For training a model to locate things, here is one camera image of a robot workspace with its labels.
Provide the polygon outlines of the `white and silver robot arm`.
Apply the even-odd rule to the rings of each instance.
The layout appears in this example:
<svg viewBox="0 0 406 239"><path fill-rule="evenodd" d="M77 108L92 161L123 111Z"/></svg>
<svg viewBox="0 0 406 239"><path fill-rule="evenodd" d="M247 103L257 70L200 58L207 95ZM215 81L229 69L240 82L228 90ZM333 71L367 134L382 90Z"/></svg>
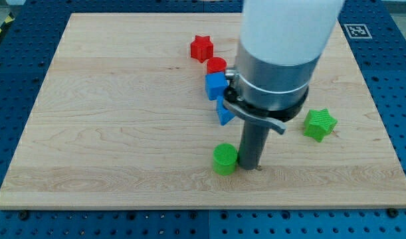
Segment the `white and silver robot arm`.
<svg viewBox="0 0 406 239"><path fill-rule="evenodd" d="M304 98L343 0L245 0L235 68L237 90L263 110Z"/></svg>

